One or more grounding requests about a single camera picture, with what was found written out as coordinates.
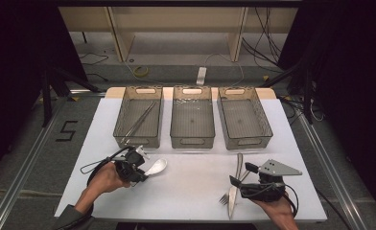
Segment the knife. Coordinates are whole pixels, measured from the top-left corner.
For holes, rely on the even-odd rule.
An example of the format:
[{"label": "knife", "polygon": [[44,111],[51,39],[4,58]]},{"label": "knife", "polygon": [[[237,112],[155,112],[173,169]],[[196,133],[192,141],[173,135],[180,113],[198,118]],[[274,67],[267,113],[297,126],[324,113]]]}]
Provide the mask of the knife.
[{"label": "knife", "polygon": [[[238,165],[236,167],[236,178],[240,179],[240,174],[242,171],[242,164],[243,164],[243,155],[241,153],[238,153]],[[235,201],[236,201],[236,193],[238,191],[238,188],[232,186],[229,189],[229,206],[228,206],[228,213],[229,213],[229,219],[232,218],[233,215],[233,208],[235,207]]]}]

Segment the translucent storage bin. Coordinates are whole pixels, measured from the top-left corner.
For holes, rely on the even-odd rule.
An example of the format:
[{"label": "translucent storage bin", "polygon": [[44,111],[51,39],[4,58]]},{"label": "translucent storage bin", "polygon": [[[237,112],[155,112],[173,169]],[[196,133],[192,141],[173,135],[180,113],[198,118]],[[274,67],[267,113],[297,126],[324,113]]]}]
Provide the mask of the translucent storage bin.
[{"label": "translucent storage bin", "polygon": [[159,148],[162,107],[162,87],[126,87],[113,131],[119,147]]},{"label": "translucent storage bin", "polygon": [[228,150],[267,146],[272,131],[253,87],[220,87],[218,109]]},{"label": "translucent storage bin", "polygon": [[174,149],[212,149],[215,124],[210,87],[174,87],[170,136]]}]

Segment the cable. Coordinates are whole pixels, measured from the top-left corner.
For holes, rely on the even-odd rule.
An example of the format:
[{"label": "cable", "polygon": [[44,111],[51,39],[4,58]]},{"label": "cable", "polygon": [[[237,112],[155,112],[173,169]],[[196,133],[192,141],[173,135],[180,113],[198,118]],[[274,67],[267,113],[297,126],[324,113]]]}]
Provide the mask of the cable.
[{"label": "cable", "polygon": [[[93,179],[93,177],[96,175],[96,173],[98,173],[98,171],[99,171],[99,169],[100,169],[101,167],[103,167],[105,164],[107,164],[107,163],[109,163],[110,161],[112,161],[113,158],[114,158],[115,156],[117,156],[118,154],[120,154],[120,153],[121,153],[122,151],[124,151],[124,150],[133,150],[133,147],[132,147],[132,146],[126,146],[126,147],[124,147],[124,148],[122,148],[122,149],[116,151],[116,152],[113,153],[111,156],[108,156],[107,158],[103,159],[102,161],[97,161],[97,162],[94,162],[94,163],[91,163],[91,164],[88,164],[88,165],[86,165],[86,166],[81,167],[81,173],[83,173],[83,174],[90,173],[91,171],[93,171],[93,172],[90,174],[90,176],[89,176],[89,178],[88,178],[88,180],[87,180],[87,182],[86,182],[86,186],[89,185],[89,182]],[[88,172],[83,172],[83,171],[82,171],[83,168],[85,168],[85,167],[87,167],[87,166],[90,166],[90,165],[93,165],[93,164],[96,164],[96,163],[98,163],[98,162],[99,162],[99,165],[97,165],[93,170],[88,171]]]},{"label": "cable", "polygon": [[270,13],[271,13],[271,9],[270,8],[266,8],[266,23],[265,23],[264,26],[263,26],[263,22],[262,22],[262,19],[260,17],[260,14],[257,11],[257,8],[255,8],[255,11],[256,11],[257,17],[259,19],[260,25],[261,25],[261,27],[263,29],[263,32],[260,35],[260,38],[263,35],[266,35],[266,38],[268,39],[269,46],[270,46],[270,52],[271,52],[274,60],[277,62],[277,58],[279,57],[279,55],[277,54],[277,50],[280,53],[281,53],[281,50],[277,47],[277,45],[275,44],[275,42],[273,41],[273,39],[272,39],[272,37],[270,35]]},{"label": "cable", "polygon": [[109,79],[106,79],[106,78],[104,78],[104,77],[100,76],[99,74],[86,74],[86,75],[93,75],[93,76],[97,76],[97,77],[99,77],[99,78],[103,79],[104,81],[109,81]]},{"label": "cable", "polygon": [[288,99],[286,99],[287,97],[288,96],[278,97],[278,100],[280,100],[281,103],[289,104],[290,106],[292,106],[295,109],[298,109],[298,110],[302,110],[303,109],[302,102],[288,100]]},{"label": "cable", "polygon": [[325,201],[329,204],[329,206],[331,206],[331,208],[335,211],[335,213],[338,214],[338,216],[341,218],[341,221],[344,223],[344,225],[346,226],[347,229],[349,230],[352,230],[352,228],[349,226],[349,224],[346,222],[346,220],[343,218],[343,216],[341,215],[341,213],[338,211],[338,209],[331,203],[331,201],[329,201],[329,199],[319,190],[317,189],[317,187],[315,187],[315,190],[317,191],[317,193],[322,196],[323,199],[325,199]]},{"label": "cable", "polygon": [[100,62],[102,62],[102,61],[104,61],[104,60],[106,60],[106,59],[109,58],[109,56],[97,55],[97,54],[94,54],[94,53],[87,53],[86,55],[81,56],[81,57],[79,57],[79,58],[82,59],[82,58],[85,58],[86,56],[89,56],[89,55],[94,55],[94,56],[98,56],[98,57],[103,57],[103,59],[98,60],[98,61],[93,62],[93,63],[82,63],[82,64],[85,64],[85,65],[94,65],[94,64],[100,63]]},{"label": "cable", "polygon": [[241,66],[239,63],[237,63],[237,62],[235,62],[235,61],[232,61],[232,60],[228,59],[227,57],[225,57],[225,56],[223,56],[223,55],[221,55],[221,54],[212,54],[212,55],[209,55],[209,56],[206,58],[205,62],[203,63],[203,67],[206,67],[206,61],[209,60],[209,58],[211,58],[212,56],[216,56],[216,55],[219,55],[219,56],[221,56],[222,58],[226,59],[227,61],[230,61],[230,62],[236,64],[236,65],[239,66],[239,68],[240,68],[240,72],[242,73],[242,78],[241,78],[239,81],[237,81],[236,83],[230,85],[229,87],[232,87],[232,86],[234,86],[234,85],[240,83],[242,80],[245,79],[245,74],[243,73],[242,66]]},{"label": "cable", "polygon": [[293,109],[293,114],[291,116],[287,115],[287,113],[286,113],[287,119],[293,118],[295,116],[295,114],[296,114],[295,108],[292,105],[290,105],[289,103],[283,103],[283,108],[284,108],[284,104],[288,104],[288,106]]},{"label": "cable", "polygon": [[298,116],[296,116],[296,118],[294,118],[293,121],[290,123],[290,126],[291,126],[296,120],[298,120],[298,118],[299,118],[302,114],[304,114],[304,113],[303,113],[303,112],[300,112],[300,113],[298,114]]},{"label": "cable", "polygon": [[260,53],[260,52],[257,50],[257,44],[256,44],[256,46],[253,48],[253,47],[250,46],[250,44],[248,44],[248,42],[247,42],[244,38],[243,38],[243,41],[244,41],[244,43],[248,46],[248,48],[251,49],[251,51],[253,51],[253,53],[252,53],[252,52],[251,52],[251,51],[245,46],[244,43],[242,43],[242,44],[244,45],[245,49],[246,49],[249,53],[251,53],[255,58],[259,58],[259,59],[261,59],[261,60],[266,60],[266,61],[270,62],[271,64],[277,66],[277,63],[276,63],[276,62],[274,62],[274,61],[271,60],[270,58],[266,57],[265,55],[263,55],[262,53]]},{"label": "cable", "polygon": [[293,187],[291,187],[291,186],[288,185],[288,184],[286,184],[286,187],[289,187],[291,190],[293,190],[293,193],[294,193],[294,195],[295,195],[295,199],[296,199],[296,207],[295,207],[295,205],[293,204],[293,202],[290,200],[290,198],[289,198],[287,195],[283,194],[283,197],[284,197],[285,199],[287,199],[287,201],[289,201],[289,202],[290,202],[290,205],[293,207],[293,216],[295,217],[296,214],[298,213],[298,205],[299,205],[299,203],[298,203],[298,195],[296,194],[296,192],[295,192],[295,190],[293,189]]},{"label": "cable", "polygon": [[314,111],[313,111],[313,104],[314,104],[314,100],[311,100],[311,106],[310,106],[310,109],[311,109],[311,114],[313,115],[313,117],[318,121],[318,122],[321,122],[323,120],[323,118],[325,117],[325,114],[322,113],[322,117],[321,118],[317,118],[317,116],[315,115]]},{"label": "cable", "polygon": [[260,195],[262,194],[263,192],[271,189],[271,188],[274,188],[275,184],[274,183],[269,183],[269,184],[263,184],[263,185],[269,185],[268,187],[260,190],[260,191],[257,191],[257,193],[246,193],[246,192],[241,192],[242,193],[242,196],[243,198],[252,198],[253,196],[257,196],[257,195]]},{"label": "cable", "polygon": [[145,81],[145,82],[152,82],[152,83],[157,83],[157,84],[164,84],[164,85],[167,85],[167,84],[172,84],[172,85],[184,85],[184,84],[181,84],[181,83],[176,83],[176,82],[161,82],[161,81],[156,81],[156,80],[147,80],[147,79],[141,79],[141,77],[136,77],[134,75],[134,71],[131,70],[130,66],[128,66],[126,64],[126,62],[124,61],[124,64],[129,68],[131,74],[133,75],[133,77],[138,80],[138,81]]},{"label": "cable", "polygon": [[102,161],[104,161],[104,160],[96,161],[96,162],[93,162],[93,163],[87,164],[87,165],[85,165],[85,166],[82,166],[82,167],[80,168],[81,173],[82,173],[82,174],[88,174],[88,173],[94,171],[94,170],[96,169],[96,167],[93,168],[93,169],[90,170],[90,171],[87,171],[87,172],[84,172],[83,169],[86,168],[86,167],[88,167],[88,166],[91,166],[91,165],[95,165],[95,164],[98,164],[98,163],[102,163]]}]

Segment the cabinet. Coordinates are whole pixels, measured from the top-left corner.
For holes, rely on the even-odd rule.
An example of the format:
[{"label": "cabinet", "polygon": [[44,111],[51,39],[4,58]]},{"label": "cabinet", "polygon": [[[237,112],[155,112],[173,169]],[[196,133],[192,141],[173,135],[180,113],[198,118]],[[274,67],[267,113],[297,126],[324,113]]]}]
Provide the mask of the cabinet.
[{"label": "cabinet", "polygon": [[[127,59],[136,33],[224,33],[230,58],[237,61],[243,33],[262,33],[255,8],[60,7],[70,32],[111,32],[119,61]],[[273,9],[270,32],[287,34],[297,9]],[[266,8],[258,9],[266,21]]]}]

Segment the white table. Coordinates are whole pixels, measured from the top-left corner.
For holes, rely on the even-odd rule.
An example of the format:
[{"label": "white table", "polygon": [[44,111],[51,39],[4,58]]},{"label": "white table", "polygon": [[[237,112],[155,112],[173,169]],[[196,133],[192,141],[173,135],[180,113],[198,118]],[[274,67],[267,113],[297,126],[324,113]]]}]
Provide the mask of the white table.
[{"label": "white table", "polygon": [[[147,170],[156,159],[165,158],[167,168],[133,188],[118,189],[101,195],[95,202],[93,216],[97,219],[121,221],[194,221],[194,222],[257,222],[269,217],[261,208],[238,196],[233,218],[229,220],[227,205],[219,202],[230,187],[229,175],[236,171],[238,150],[225,148],[219,111],[214,98],[215,142],[213,149],[172,149],[170,126],[172,88],[164,88],[164,110],[159,149],[146,149],[151,156],[140,168]],[[101,99],[90,129],[59,207],[58,217],[67,204],[75,204],[85,188],[89,174],[80,168],[104,159],[119,150],[112,136],[122,99]],[[327,219],[317,197],[310,175],[296,145],[286,115],[279,100],[261,100],[273,132],[265,149],[240,150],[244,162],[257,166],[274,159],[303,172],[284,176],[299,198],[297,221],[325,221]],[[258,183],[258,174],[251,173],[245,183]],[[295,203],[294,193],[287,189]]]}]

